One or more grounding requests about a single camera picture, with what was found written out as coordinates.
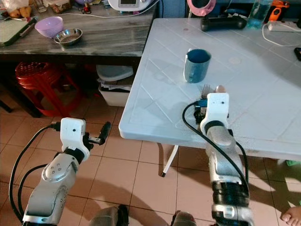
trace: white appliance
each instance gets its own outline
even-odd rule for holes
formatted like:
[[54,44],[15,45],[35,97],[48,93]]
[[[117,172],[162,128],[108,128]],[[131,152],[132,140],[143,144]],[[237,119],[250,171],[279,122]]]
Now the white appliance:
[[111,7],[118,11],[142,11],[148,7],[153,0],[108,0]]

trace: stainless steel bowl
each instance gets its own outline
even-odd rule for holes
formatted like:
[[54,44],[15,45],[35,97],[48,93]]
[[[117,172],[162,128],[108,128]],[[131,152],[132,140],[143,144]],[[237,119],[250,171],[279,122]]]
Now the stainless steel bowl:
[[83,32],[78,28],[66,29],[59,32],[54,37],[54,41],[62,46],[72,46],[80,40],[82,34]]

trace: food package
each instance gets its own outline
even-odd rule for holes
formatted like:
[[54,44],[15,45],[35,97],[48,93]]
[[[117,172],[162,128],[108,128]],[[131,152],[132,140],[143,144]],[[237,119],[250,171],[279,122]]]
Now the food package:
[[71,9],[70,0],[43,0],[44,6],[50,6],[56,13],[62,13],[68,9]]
[[8,13],[11,13],[16,9],[27,7],[29,5],[29,0],[2,0],[2,3],[4,4]]

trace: water bottle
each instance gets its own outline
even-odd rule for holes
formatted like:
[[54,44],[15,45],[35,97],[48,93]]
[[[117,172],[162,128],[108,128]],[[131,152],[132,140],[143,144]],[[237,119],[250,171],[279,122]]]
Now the water bottle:
[[247,26],[260,29],[273,0],[255,0]]

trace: black game controller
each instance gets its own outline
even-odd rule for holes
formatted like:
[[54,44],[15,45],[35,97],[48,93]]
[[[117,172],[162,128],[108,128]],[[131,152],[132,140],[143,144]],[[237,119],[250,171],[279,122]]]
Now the black game controller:
[[201,18],[201,30],[204,32],[213,28],[243,29],[245,26],[246,20],[240,16],[226,18]]

